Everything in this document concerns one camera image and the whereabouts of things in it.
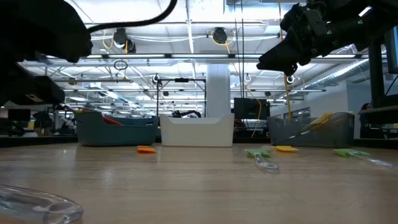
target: column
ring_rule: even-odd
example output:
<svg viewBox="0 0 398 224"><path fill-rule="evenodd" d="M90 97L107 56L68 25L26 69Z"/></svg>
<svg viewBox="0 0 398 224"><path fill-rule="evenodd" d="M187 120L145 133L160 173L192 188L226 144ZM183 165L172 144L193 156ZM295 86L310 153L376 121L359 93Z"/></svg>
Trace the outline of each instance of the column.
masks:
<svg viewBox="0 0 398 224"><path fill-rule="evenodd" d="M207 65L207 117L220 118L231 112L228 64Z"/></svg>

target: blue bin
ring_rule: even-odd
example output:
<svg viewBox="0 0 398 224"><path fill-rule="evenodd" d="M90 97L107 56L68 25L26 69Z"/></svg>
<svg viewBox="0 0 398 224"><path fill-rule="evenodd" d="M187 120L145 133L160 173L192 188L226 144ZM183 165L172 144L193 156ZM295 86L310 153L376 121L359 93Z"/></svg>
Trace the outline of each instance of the blue bin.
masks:
<svg viewBox="0 0 398 224"><path fill-rule="evenodd" d="M151 145L155 142L159 118L147 119L114 119L122 124L144 125L113 125L103 121L101 113L87 112L76 114L77 136L84 146L136 146Z"/></svg>

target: table surface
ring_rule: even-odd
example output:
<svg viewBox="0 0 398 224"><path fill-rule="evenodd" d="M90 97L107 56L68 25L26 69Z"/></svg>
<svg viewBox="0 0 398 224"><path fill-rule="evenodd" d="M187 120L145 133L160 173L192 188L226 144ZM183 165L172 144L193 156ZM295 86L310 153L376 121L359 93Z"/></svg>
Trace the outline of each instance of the table surface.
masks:
<svg viewBox="0 0 398 224"><path fill-rule="evenodd" d="M259 148L5 148L0 180L76 201L80 223L397 223L396 171L300 148L274 151L280 174L264 174L244 155ZM398 151L360 150L398 162Z"/></svg>

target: clear plastic bin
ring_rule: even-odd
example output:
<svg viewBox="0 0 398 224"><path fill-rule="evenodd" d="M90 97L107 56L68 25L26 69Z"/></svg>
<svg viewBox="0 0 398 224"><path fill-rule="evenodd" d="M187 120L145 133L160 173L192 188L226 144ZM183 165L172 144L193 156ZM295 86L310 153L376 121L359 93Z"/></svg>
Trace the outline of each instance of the clear plastic bin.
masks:
<svg viewBox="0 0 398 224"><path fill-rule="evenodd" d="M354 115L335 113L331 118L310 132L303 128L316 118L280 119L268 118L271 144L274 146L310 146L310 147L351 147L354 141Z"/></svg>

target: white bin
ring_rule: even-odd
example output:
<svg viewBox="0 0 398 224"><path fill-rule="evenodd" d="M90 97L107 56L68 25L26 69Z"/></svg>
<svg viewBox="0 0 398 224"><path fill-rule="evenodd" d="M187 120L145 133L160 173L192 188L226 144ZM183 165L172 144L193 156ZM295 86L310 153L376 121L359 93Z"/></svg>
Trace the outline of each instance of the white bin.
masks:
<svg viewBox="0 0 398 224"><path fill-rule="evenodd" d="M169 118L160 115L163 146L231 147L234 114L222 118Z"/></svg>

